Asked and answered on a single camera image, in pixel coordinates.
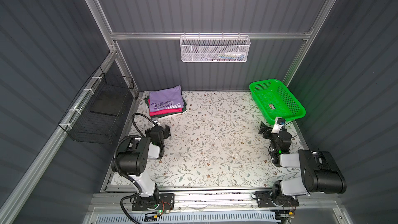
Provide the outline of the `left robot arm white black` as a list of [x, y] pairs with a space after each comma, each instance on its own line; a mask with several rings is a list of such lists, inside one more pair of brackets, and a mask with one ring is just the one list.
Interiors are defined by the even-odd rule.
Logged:
[[130, 135], [117, 145], [112, 158], [112, 171], [130, 181], [141, 198], [159, 198], [156, 183], [146, 172], [148, 160], [160, 160], [165, 152], [165, 140], [171, 136], [170, 127], [156, 125], [145, 136]]

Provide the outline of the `purple t shirt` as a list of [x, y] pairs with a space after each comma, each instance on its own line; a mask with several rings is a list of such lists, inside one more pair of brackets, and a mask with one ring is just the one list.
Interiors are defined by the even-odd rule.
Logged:
[[149, 110], [158, 112], [163, 110], [183, 108], [181, 86], [149, 92]]

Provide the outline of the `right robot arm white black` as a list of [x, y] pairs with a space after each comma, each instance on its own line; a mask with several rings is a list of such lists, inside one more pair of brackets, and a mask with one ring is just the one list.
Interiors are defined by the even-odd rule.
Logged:
[[270, 140], [268, 153], [273, 165], [280, 168], [299, 169], [300, 175], [291, 179], [278, 180], [269, 192], [269, 200], [275, 206], [292, 203], [298, 206], [298, 196], [314, 192], [324, 194], [343, 194], [346, 180], [332, 155], [327, 151], [299, 149], [290, 152], [293, 136], [283, 118], [277, 118], [273, 127], [260, 123], [259, 134]]

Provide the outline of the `green plastic basket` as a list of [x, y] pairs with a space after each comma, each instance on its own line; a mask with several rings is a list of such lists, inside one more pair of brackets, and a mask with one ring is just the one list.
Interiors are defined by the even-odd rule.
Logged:
[[276, 118], [287, 122], [303, 118], [306, 109], [290, 90], [279, 80], [268, 79], [249, 85], [252, 98], [266, 122], [274, 125]]

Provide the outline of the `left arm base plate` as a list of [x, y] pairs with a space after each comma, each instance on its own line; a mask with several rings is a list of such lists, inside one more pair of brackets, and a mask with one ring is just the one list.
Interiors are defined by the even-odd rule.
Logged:
[[151, 197], [136, 197], [131, 200], [132, 211], [171, 211], [174, 209], [174, 194], [159, 194]]

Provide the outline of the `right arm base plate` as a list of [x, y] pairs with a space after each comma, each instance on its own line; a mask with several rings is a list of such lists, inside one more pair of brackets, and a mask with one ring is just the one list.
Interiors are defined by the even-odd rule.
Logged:
[[258, 207], [298, 207], [299, 201], [292, 196], [285, 196], [273, 193], [271, 190], [256, 191], [254, 199], [257, 201]]

